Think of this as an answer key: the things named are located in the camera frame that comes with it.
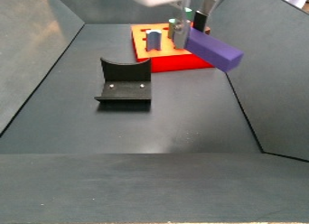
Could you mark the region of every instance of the purple block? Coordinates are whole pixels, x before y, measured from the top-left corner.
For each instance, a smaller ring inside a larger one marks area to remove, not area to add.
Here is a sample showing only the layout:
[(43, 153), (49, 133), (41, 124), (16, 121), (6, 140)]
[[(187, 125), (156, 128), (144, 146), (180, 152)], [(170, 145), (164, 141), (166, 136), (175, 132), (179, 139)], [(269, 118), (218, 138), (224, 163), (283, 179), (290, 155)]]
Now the purple block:
[(224, 72), (239, 65), (243, 56), (241, 50), (194, 28), (190, 31), (186, 50)]

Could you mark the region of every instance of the black curved block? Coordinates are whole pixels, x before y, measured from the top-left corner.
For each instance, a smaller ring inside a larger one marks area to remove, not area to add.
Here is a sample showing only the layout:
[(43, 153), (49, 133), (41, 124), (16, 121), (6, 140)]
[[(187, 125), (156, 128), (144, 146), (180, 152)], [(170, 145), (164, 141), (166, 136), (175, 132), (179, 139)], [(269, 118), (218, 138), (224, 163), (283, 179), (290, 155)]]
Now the black curved block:
[(105, 84), (100, 102), (150, 102), (151, 101), (151, 60), (123, 64), (101, 58)]

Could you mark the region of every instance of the gray wall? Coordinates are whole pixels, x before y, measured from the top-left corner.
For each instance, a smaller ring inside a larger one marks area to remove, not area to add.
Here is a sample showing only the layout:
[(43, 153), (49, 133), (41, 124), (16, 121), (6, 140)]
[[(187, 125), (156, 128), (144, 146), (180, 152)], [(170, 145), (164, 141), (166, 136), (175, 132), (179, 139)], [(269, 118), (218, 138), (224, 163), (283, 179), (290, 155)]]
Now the gray wall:
[[(154, 8), (132, 0), (61, 0), (85, 23), (166, 23), (176, 11), (170, 5)], [(191, 0), (198, 9), (200, 0)]]
[(0, 0), (0, 133), (81, 26), (59, 0)]
[(245, 52), (228, 77), (267, 153), (309, 160), (309, 16), (282, 0), (226, 0), (211, 34)]

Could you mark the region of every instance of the red base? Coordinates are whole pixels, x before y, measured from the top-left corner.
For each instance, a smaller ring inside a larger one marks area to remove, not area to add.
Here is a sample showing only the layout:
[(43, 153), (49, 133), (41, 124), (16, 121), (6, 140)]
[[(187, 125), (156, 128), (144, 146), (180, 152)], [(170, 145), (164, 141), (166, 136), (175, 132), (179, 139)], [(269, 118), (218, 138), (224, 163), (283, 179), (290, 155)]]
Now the red base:
[[(132, 45), (138, 62), (152, 58), (152, 72), (214, 68), (214, 66), (186, 50), (175, 50), (167, 38), (167, 23), (132, 25)], [(146, 30), (162, 31), (162, 51), (146, 50)]]

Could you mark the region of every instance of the dark gray floor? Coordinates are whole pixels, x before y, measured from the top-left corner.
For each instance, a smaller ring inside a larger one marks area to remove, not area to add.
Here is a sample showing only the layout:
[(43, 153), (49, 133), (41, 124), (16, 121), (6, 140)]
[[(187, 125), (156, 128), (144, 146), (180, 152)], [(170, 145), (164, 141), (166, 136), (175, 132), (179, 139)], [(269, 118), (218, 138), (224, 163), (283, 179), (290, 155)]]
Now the dark gray floor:
[(150, 111), (103, 111), (100, 57), (134, 62), (129, 26), (85, 25), (0, 140), (0, 154), (259, 153), (226, 75), (152, 74)]
[(263, 154), (0, 155), (0, 222), (309, 221), (309, 164)]

